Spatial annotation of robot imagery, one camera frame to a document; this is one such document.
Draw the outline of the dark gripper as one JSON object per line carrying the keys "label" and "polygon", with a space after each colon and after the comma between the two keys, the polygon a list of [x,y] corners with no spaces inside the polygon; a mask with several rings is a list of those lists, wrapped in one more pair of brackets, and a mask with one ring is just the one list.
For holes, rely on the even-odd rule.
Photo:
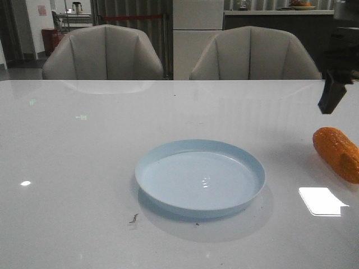
{"label": "dark gripper", "polygon": [[346,94],[345,85],[358,80],[358,1],[335,1],[333,19],[347,26],[333,29],[324,52],[326,79],[318,107],[331,114]]}

